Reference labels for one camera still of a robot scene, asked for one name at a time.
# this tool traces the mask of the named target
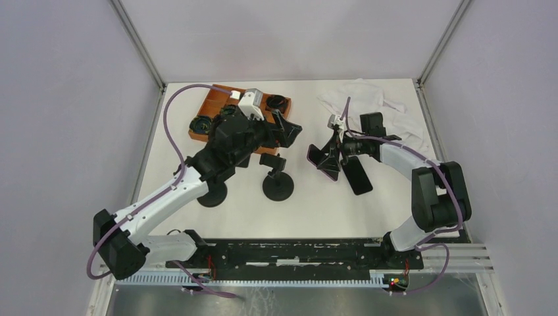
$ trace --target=black stand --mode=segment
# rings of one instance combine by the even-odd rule
[[[223,203],[226,198],[227,188],[225,183],[209,184],[209,192],[197,198],[197,201],[205,207],[216,207]]]
[[[260,158],[260,165],[272,167],[267,177],[263,180],[263,193],[272,201],[284,201],[288,199],[295,189],[293,179],[288,174],[282,172],[285,169],[286,160],[279,155],[273,156],[263,153]]]

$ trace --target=white table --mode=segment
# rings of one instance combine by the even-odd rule
[[[337,182],[332,182],[306,159],[310,144],[322,147],[332,135],[326,126],[330,113],[316,96],[347,81],[219,82],[292,98],[289,120],[302,125],[303,131],[290,148],[279,149],[279,153],[287,159],[285,172],[294,180],[294,193],[282,202],[267,199],[261,186],[270,169],[260,166],[259,155],[253,154],[248,169],[237,168],[236,174],[226,182],[228,195],[221,205],[209,209],[193,201],[161,223],[152,234],[165,234],[177,228],[195,229],[203,238],[358,238],[381,237],[397,228],[411,214],[411,183],[406,178],[373,158],[361,157],[374,190],[355,196],[343,174]],[[371,82],[384,88],[387,99],[406,104],[409,113],[427,130],[411,79]],[[169,84],[163,104],[185,85]],[[170,106],[170,133],[184,157],[193,156],[205,145],[188,136],[188,125],[207,92],[203,88],[188,90]],[[169,180],[178,164],[165,136],[161,113],[139,198]]]

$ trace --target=ribbed metal strip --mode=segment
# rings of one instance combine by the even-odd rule
[[[207,286],[294,287],[294,288],[387,288],[382,273],[370,274],[370,280],[306,280],[306,281],[244,281],[227,280],[204,283]],[[140,271],[124,280],[122,285],[197,286],[181,271]]]

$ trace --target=round black base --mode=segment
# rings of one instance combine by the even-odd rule
[[[279,178],[274,179],[267,176],[263,180],[263,193],[265,196],[272,201],[284,201],[288,199],[293,191],[295,190],[295,184],[293,178],[290,175],[279,172]]]
[[[227,188],[225,183],[216,184],[209,188],[204,196],[197,198],[197,201],[205,207],[216,207],[217,205],[223,203],[226,198]]]

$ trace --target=robotic arm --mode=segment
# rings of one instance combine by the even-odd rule
[[[435,234],[441,228],[455,226],[458,223],[457,212],[447,192],[439,194],[437,188],[447,189],[440,176],[426,161],[396,144],[400,144],[397,136],[386,135],[381,113],[361,115],[362,135],[373,136],[389,141],[380,142],[373,139],[352,137],[353,132],[345,131],[342,120],[332,115],[328,127],[334,130],[328,143],[319,149],[310,145],[308,160],[332,180],[337,180],[343,169],[355,195],[372,191],[372,185],[356,157],[367,154],[378,162],[391,166],[411,181],[411,213],[400,227],[384,236],[382,247],[388,252],[410,251],[415,246]],[[470,219],[470,202],[465,186],[461,166],[456,162],[441,163],[431,160],[437,165],[450,185],[463,221]]]
[[[240,98],[233,92],[232,97]],[[145,264],[170,260],[188,260],[201,240],[194,231],[171,236],[150,236],[149,233],[163,220],[194,199],[203,199],[221,190],[224,182],[235,173],[235,168],[246,163],[260,147],[289,147],[302,131],[302,127],[285,120],[279,110],[272,112],[274,122],[262,115],[259,104],[262,93],[247,90],[240,99],[238,109],[230,115],[213,119],[207,145],[193,157],[187,157],[189,168],[175,185],[174,178],[143,200],[110,215],[106,209],[93,218],[93,245],[117,223],[121,224],[100,246],[99,254],[117,280],[133,275]],[[161,195],[138,214],[132,212],[152,198]],[[219,191],[221,201],[225,191]]]

